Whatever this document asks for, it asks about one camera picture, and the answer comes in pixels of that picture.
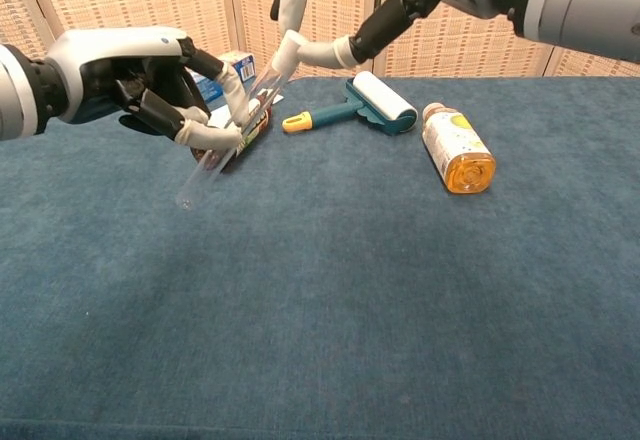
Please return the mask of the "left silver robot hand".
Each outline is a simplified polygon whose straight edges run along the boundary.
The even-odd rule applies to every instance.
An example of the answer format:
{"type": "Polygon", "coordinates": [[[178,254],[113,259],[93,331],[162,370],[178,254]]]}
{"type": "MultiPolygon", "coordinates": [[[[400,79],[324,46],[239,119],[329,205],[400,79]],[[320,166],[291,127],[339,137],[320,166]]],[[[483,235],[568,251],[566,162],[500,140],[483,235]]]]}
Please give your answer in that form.
{"type": "Polygon", "coordinates": [[[234,67],[198,48],[174,27],[71,29],[49,48],[47,113],[80,125],[119,113],[137,132],[164,136],[196,150],[226,150],[242,141],[249,120],[244,86],[234,67]],[[210,112],[194,74],[216,83],[232,114],[209,126],[210,112]]]}

